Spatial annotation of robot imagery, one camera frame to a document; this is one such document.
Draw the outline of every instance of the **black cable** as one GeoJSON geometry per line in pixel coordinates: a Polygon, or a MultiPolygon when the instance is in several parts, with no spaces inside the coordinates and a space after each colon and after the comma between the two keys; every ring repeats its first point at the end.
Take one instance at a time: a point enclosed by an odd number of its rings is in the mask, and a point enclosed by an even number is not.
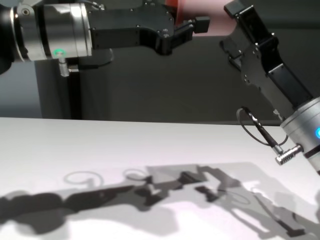
{"type": "MultiPolygon", "coordinates": [[[[261,141],[260,139],[256,138],[256,137],[246,128],[246,126],[245,126],[244,123],[242,122],[241,116],[240,116],[240,114],[241,114],[241,112],[242,112],[243,110],[244,110],[243,108],[240,108],[240,109],[238,109],[238,111],[236,111],[236,118],[237,118],[239,124],[241,125],[241,127],[242,127],[242,128],[245,130],[245,132],[246,132],[250,137],[252,137],[254,140],[256,140],[257,142],[259,142],[260,144],[263,144],[263,145],[265,145],[265,146],[270,147],[270,145],[269,145],[268,143],[263,142],[263,141],[261,141]]],[[[284,144],[288,141],[288,139],[289,139],[289,136],[286,135],[284,141],[281,142],[281,143],[279,144],[279,146],[284,145],[284,144]]]]}
{"type": "Polygon", "coordinates": [[[104,5],[100,5],[95,1],[90,1],[90,0],[78,0],[76,1],[77,3],[83,3],[83,4],[90,4],[92,7],[94,7],[95,9],[104,9],[104,5]]]}

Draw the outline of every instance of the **white table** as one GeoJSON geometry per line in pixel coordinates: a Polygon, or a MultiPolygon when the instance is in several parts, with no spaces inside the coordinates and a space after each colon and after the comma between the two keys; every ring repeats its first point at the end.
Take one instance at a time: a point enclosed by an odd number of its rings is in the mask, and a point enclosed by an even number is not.
{"type": "Polygon", "coordinates": [[[239,126],[0,118],[0,136],[0,240],[320,238],[320,177],[239,126]]]}

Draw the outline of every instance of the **dark background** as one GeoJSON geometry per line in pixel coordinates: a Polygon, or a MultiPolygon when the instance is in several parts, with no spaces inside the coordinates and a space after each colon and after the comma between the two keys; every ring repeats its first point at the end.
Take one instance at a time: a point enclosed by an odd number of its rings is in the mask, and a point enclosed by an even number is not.
{"type": "MultiPolygon", "coordinates": [[[[100,0],[108,8],[131,8],[141,0],[100,0]]],[[[320,2],[317,0],[242,1],[258,13],[280,40],[284,61],[315,95],[320,95],[320,2]]],[[[244,41],[242,34],[235,38],[244,41]]],[[[219,48],[225,37],[194,37],[159,56],[146,47],[114,49],[112,64],[59,77],[56,62],[36,63],[44,118],[102,121],[230,123],[244,105],[268,124],[277,124],[273,109],[219,48]]],[[[89,61],[104,62],[108,51],[89,61]]]]}

